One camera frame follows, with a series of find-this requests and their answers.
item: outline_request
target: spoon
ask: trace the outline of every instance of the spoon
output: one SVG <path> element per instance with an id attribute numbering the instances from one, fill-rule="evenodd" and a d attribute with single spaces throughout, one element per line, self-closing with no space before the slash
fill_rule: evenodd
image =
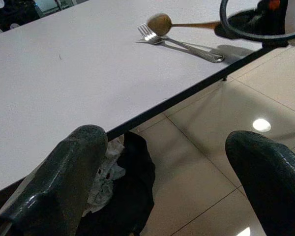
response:
<path id="1" fill-rule="evenodd" d="M 195 28 L 207 28 L 215 29 L 220 21 L 212 21 L 206 23 L 196 23 L 196 24 L 172 24 L 171 18 L 165 13 L 159 13 L 152 16 L 147 21 L 147 26 L 151 28 L 158 36 L 166 35 L 171 27 L 195 27 Z"/>

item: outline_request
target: white table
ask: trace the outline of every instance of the white table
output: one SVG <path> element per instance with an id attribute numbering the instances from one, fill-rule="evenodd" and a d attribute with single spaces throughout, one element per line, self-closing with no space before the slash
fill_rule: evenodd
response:
<path id="1" fill-rule="evenodd" d="M 258 1 L 241 2 L 251 8 Z M 234 62 L 260 43 L 207 29 L 169 33 L 220 50 L 226 60 L 219 64 L 135 43 L 136 26 L 154 13 L 195 23 L 218 20 L 218 10 L 218 0 L 90 0 L 0 34 L 0 190 L 30 173 L 78 126 L 97 124 L 112 137 L 238 68 Z"/>

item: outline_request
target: fork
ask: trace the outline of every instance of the fork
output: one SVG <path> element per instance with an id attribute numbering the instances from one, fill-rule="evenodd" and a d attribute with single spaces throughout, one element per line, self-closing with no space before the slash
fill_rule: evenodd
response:
<path id="1" fill-rule="evenodd" d="M 149 43 L 149 44 L 159 44 L 164 41 L 170 41 L 172 43 L 175 43 L 183 48 L 188 49 L 189 51 L 193 52 L 197 56 L 200 56 L 203 59 L 206 59 L 213 63 L 220 63 L 224 60 L 224 57 L 222 55 L 209 53 L 204 50 L 191 47 L 189 45 L 186 45 L 184 43 L 178 42 L 176 40 L 173 40 L 169 38 L 168 36 L 158 36 L 156 33 L 154 33 L 146 24 L 142 24 L 138 27 L 139 32 L 143 36 L 143 39 L 137 41 L 138 43 Z"/>

